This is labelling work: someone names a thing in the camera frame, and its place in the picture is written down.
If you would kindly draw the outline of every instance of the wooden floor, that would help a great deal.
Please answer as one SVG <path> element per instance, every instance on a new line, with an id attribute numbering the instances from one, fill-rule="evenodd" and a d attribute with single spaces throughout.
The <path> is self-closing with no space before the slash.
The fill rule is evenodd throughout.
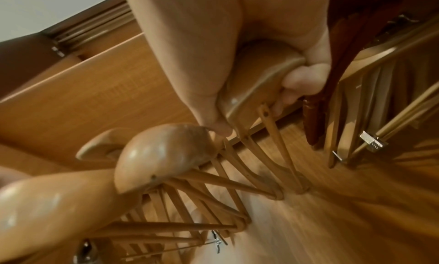
<path id="1" fill-rule="evenodd" d="M 227 239 L 229 246 L 184 254 L 192 264 L 427 264 L 439 263 L 439 116 L 421 129 L 407 129 L 379 154 L 366 154 L 349 168 L 326 167 L 322 151 L 306 143 L 300 113 L 281 126 L 297 168 L 312 182 L 304 195 L 285 191 L 284 201 L 240 193 L 253 223 Z M 256 136 L 276 160 L 266 137 Z M 240 156 L 272 177 L 249 151 Z M 227 162 L 231 179 L 245 182 Z M 230 205 L 224 190 L 214 195 Z"/>

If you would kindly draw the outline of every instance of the white wall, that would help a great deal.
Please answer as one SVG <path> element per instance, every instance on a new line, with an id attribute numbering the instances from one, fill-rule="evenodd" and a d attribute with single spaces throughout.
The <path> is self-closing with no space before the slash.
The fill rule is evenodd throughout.
<path id="1" fill-rule="evenodd" d="M 39 32 L 104 0 L 0 0 L 0 41 Z"/>

